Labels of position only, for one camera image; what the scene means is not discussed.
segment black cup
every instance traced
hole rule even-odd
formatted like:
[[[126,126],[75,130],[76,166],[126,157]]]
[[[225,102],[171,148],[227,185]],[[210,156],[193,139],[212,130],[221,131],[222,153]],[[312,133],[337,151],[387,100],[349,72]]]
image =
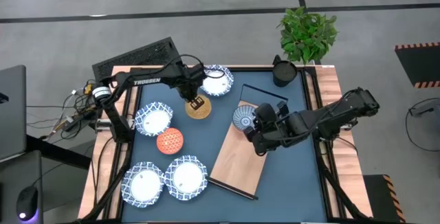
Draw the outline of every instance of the black cup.
[[[286,60],[281,60],[279,55],[275,56],[273,65],[274,68],[272,73],[274,75],[274,84],[277,87],[287,86],[298,74],[295,64]]]

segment small blue patterned bowl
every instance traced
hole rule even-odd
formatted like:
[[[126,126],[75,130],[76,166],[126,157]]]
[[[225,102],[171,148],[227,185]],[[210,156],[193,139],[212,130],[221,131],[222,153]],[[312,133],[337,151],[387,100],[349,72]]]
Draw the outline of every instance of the small blue patterned bowl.
[[[248,126],[254,126],[255,108],[250,105],[242,105],[235,109],[232,115],[232,123],[239,131],[244,131]]]
[[[187,201],[195,198],[208,185],[206,167],[192,155],[175,159],[165,172],[165,184],[170,194]]]
[[[121,183],[122,199],[138,208],[153,205],[164,187],[164,173],[152,162],[139,162],[128,170]]]
[[[160,135],[170,127],[173,110],[162,102],[153,102],[136,113],[135,127],[148,136]]]
[[[224,96],[231,90],[232,84],[234,84],[234,76],[227,67],[207,65],[205,66],[205,74],[208,77],[203,80],[203,85],[200,88],[210,96]]]

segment warning tape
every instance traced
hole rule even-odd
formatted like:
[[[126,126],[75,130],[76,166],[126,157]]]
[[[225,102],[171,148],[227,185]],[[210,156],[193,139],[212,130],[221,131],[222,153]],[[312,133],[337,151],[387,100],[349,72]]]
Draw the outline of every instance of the warning tape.
[[[393,199],[394,206],[396,207],[397,215],[399,216],[399,220],[401,223],[406,223],[406,219],[404,213],[402,212],[402,208],[400,207],[399,200],[397,200],[396,191],[394,189],[394,185],[391,182],[391,178],[388,175],[384,175],[384,179],[387,182],[388,189],[390,190],[391,198]]]

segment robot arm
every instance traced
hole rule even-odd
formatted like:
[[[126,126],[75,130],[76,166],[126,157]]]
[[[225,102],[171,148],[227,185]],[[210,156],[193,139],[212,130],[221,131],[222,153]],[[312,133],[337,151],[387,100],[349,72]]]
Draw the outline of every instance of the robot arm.
[[[132,72],[119,72],[114,76],[104,78],[100,84],[92,91],[95,103],[98,108],[104,109],[111,122],[111,132],[113,137],[120,142],[132,140],[133,133],[128,125],[127,119],[120,116],[115,108],[115,102],[120,99],[122,94],[131,87],[143,86],[156,83],[164,83],[170,88],[176,88],[179,95],[190,103],[193,109],[198,109],[204,104],[201,98],[197,98],[197,90],[206,78],[204,64],[199,60],[199,64],[189,68],[181,61],[171,60],[160,69],[140,69]]]
[[[323,139],[335,139],[340,127],[357,124],[357,117],[375,115],[379,104],[368,90],[357,88],[344,94],[340,100],[314,111],[289,114],[285,102],[278,104],[278,113],[270,104],[255,109],[254,127],[244,132],[252,142],[257,155],[264,155],[279,146],[290,147],[317,133]]]

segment table leg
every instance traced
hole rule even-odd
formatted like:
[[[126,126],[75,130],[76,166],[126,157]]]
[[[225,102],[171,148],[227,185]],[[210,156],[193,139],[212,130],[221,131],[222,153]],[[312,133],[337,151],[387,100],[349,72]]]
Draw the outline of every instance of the table leg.
[[[75,153],[73,151],[64,148],[60,148],[59,146],[55,146],[48,142],[44,142],[43,140],[37,139],[30,135],[26,135],[26,136],[27,136],[27,146],[26,146],[27,152],[33,150],[39,150],[41,152],[41,156],[45,158],[63,162],[64,164],[75,166],[77,168],[82,168],[85,170],[89,169],[91,160],[87,156]]]

